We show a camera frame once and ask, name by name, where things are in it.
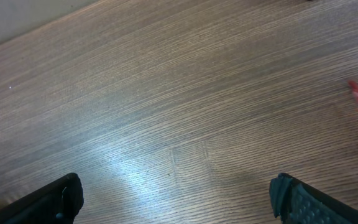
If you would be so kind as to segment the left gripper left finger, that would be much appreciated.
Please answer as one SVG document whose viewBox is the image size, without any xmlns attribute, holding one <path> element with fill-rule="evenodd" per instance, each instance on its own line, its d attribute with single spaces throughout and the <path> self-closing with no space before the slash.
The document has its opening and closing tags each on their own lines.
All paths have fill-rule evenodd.
<svg viewBox="0 0 358 224">
<path fill-rule="evenodd" d="M 73 223 L 84 204 L 81 180 L 69 173 L 0 209 L 0 224 Z"/>
</svg>

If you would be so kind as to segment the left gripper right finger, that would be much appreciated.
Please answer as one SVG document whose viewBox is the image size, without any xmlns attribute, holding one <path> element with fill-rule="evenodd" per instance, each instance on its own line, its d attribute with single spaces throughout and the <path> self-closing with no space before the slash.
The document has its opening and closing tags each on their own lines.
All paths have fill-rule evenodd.
<svg viewBox="0 0 358 224">
<path fill-rule="evenodd" d="M 286 173 L 270 181 L 269 196 L 282 224 L 358 224 L 358 210 Z"/>
</svg>

